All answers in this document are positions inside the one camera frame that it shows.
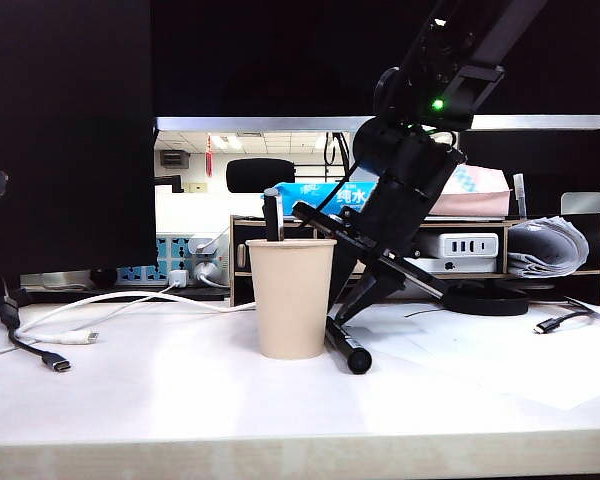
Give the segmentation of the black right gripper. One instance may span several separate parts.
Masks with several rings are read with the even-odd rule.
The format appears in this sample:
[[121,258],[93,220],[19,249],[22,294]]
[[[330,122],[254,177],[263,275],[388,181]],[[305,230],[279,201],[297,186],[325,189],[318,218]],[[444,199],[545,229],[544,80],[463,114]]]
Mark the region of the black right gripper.
[[[464,161],[456,148],[429,135],[357,135],[353,153],[360,169],[378,177],[360,211],[344,207],[331,217],[303,201],[292,209],[296,218],[337,240],[328,307],[330,320],[338,325],[404,288],[404,272],[410,269],[404,258],[413,250],[413,238]],[[347,289],[358,262],[365,272]]]

